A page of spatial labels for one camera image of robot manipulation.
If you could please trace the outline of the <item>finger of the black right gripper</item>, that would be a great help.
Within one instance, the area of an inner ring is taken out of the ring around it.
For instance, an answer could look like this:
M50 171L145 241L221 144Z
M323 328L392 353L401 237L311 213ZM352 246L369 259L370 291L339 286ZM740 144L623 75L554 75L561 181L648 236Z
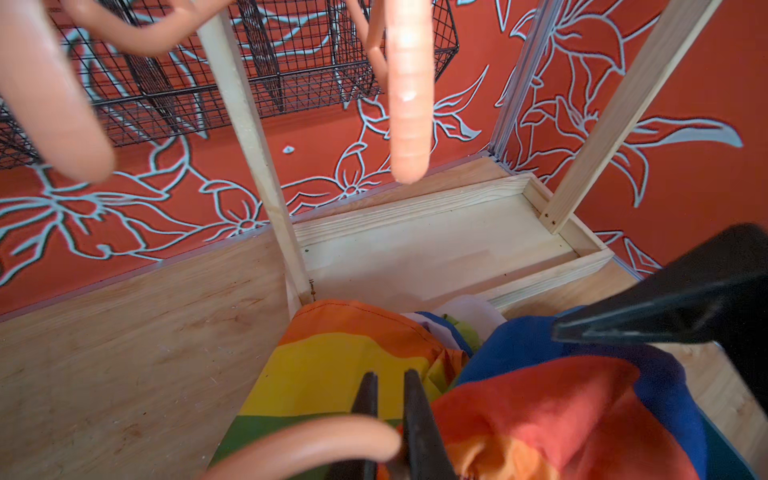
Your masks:
M767 406L767 233L733 225L630 289L556 320L556 341L714 342Z

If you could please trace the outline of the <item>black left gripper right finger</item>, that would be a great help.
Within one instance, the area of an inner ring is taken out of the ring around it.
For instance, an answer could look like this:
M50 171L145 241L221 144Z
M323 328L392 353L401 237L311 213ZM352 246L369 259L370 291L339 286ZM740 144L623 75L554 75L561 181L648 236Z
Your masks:
M457 478L415 370L404 374L403 440L409 479Z

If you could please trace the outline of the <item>rainbow striped shorts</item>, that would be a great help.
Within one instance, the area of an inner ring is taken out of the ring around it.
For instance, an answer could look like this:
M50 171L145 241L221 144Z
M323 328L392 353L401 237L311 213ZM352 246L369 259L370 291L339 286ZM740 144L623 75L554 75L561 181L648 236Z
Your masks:
M301 308L233 420L222 461L283 428L349 412L367 373L399 426L414 371L461 479L702 479L708 448L682 365L649 345L569 344L549 317L504 318L460 296L396 313Z

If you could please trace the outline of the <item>orange clothes hanger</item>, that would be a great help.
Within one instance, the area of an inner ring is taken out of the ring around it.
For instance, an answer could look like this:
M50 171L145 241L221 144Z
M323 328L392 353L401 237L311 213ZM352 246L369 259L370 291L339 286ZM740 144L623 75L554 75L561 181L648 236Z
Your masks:
M125 53L171 50L225 10L225 1L175 1L170 14L133 26L97 1L65 1L79 26ZM1 4L1 97L28 139L64 176L94 183L115 169L112 144L74 74L40 1Z

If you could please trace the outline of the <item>orange hanger of green shorts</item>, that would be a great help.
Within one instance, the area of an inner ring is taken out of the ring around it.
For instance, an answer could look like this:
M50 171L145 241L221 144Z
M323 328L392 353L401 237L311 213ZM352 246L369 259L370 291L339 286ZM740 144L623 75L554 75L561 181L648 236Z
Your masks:
M397 182L413 184L426 174L432 149L432 3L376 1L369 14L357 1L348 1L346 7L374 75L388 97L391 173Z

